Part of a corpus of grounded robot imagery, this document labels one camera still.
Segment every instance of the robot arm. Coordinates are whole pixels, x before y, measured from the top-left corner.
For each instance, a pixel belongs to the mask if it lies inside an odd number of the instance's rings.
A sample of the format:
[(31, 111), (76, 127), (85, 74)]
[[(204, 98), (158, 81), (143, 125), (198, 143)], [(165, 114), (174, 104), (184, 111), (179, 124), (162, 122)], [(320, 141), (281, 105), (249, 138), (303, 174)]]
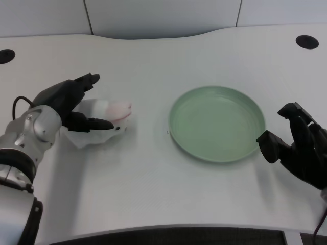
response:
[(108, 121), (72, 112), (99, 78), (89, 73), (42, 91), (0, 137), (0, 244), (34, 244), (43, 207), (32, 184), (60, 127), (78, 132), (114, 128)]
[[(264, 132), (256, 141), (266, 160), (281, 164), (293, 175), (322, 190), (327, 202), (327, 131), (323, 129), (298, 103), (288, 103), (278, 114), (290, 121), (294, 143), (287, 145), (278, 136)], [(312, 244), (327, 217), (325, 210), (312, 236)]]

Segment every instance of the green plate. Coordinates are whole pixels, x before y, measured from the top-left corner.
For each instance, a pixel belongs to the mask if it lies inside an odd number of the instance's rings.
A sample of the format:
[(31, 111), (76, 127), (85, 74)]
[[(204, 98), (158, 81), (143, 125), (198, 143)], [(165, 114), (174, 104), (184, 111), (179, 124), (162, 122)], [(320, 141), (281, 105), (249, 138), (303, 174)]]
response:
[(182, 95), (169, 116), (170, 134), (185, 151), (212, 162), (231, 162), (258, 148), (265, 131), (259, 106), (226, 87), (202, 87)]

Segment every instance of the wire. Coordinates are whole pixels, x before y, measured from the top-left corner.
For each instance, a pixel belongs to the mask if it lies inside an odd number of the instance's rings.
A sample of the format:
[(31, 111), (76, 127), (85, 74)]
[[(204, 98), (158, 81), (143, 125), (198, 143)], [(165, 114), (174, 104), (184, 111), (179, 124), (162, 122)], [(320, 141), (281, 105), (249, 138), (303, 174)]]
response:
[(327, 208), (326, 208), (326, 211), (323, 214), (323, 216), (322, 216), (322, 218), (321, 218), (321, 220), (320, 220), (320, 222), (319, 222), (319, 224), (318, 224), (315, 232), (313, 233), (313, 236), (312, 236), (312, 245), (316, 245), (316, 236), (317, 236), (317, 233), (318, 233), (318, 231), (319, 231), (322, 223), (325, 221), (326, 217), (327, 217)]
[(28, 98), (24, 97), (24, 96), (18, 96), (15, 100), (14, 100), (14, 103), (12, 105), (12, 119), (15, 120), (16, 119), (16, 105), (17, 105), (17, 102), (22, 99), (24, 101), (26, 101), (27, 103), (30, 104), (31, 108), (35, 107), (33, 102), (31, 102)]

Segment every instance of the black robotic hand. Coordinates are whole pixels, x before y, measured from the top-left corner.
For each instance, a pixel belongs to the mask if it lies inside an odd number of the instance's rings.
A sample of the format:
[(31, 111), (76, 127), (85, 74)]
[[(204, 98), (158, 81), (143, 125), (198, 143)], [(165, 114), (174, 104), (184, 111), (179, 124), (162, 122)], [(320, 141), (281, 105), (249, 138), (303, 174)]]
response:
[(99, 74), (86, 74), (75, 80), (66, 80), (40, 92), (34, 99), (34, 106), (47, 105), (60, 116), (62, 125), (70, 131), (89, 132), (92, 130), (109, 130), (114, 126), (111, 122), (86, 118), (84, 114), (72, 112), (82, 101), (85, 92), (93, 88), (100, 79)]
[(299, 179), (322, 190), (327, 187), (327, 131), (298, 103), (288, 103), (278, 114), (290, 121), (294, 143), (287, 145), (268, 130), (256, 141), (266, 160), (281, 164)]

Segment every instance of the white desk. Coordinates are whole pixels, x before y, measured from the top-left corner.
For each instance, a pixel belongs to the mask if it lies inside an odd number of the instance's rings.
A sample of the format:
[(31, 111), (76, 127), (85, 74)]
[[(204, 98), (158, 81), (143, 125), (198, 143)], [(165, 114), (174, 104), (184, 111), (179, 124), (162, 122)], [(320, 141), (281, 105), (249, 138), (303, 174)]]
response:
[[(319, 47), (299, 47), (299, 35), (317, 38)], [(133, 103), (122, 138), (77, 150), (61, 134), (46, 153), (34, 182), (44, 204), (37, 241), (158, 225), (316, 227), (325, 207), (320, 191), (259, 151), (228, 165), (193, 159), (172, 142), (167, 118), (184, 92), (222, 85), (253, 98), (267, 128), (287, 143), (293, 141), (289, 123), (277, 111), (288, 102), (327, 127), (327, 25), (229, 28), (157, 40), (2, 38), (4, 48), (15, 50), (16, 58), (0, 65), (3, 131), (16, 96), (33, 99), (88, 72), (101, 79), (86, 98)], [(321, 232), (327, 234), (326, 224)]]

